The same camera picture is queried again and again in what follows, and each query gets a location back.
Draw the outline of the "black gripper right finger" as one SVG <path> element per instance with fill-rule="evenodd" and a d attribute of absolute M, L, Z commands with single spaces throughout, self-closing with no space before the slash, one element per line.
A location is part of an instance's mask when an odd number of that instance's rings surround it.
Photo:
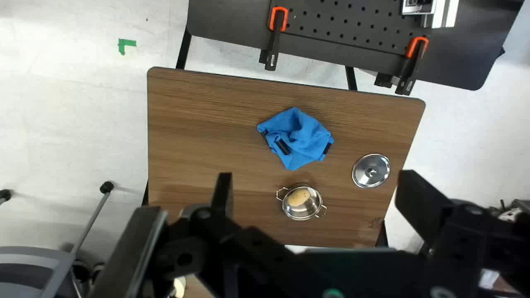
<path fill-rule="evenodd" d="M 494 298 L 479 287 L 484 270 L 499 272 L 529 297 L 529 221 L 506 222 L 484 207 L 448 199 L 417 171 L 400 173 L 397 207 L 425 241 L 428 297 Z"/>

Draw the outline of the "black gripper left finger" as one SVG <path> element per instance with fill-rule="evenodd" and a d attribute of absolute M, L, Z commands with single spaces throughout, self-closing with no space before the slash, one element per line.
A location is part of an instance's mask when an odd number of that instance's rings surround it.
<path fill-rule="evenodd" d="M 287 298 L 289 250 L 231 219 L 233 174 L 221 173 L 208 206 L 170 224 L 161 207 L 135 211 L 90 298 L 170 298 L 196 277 L 214 298 Z"/>

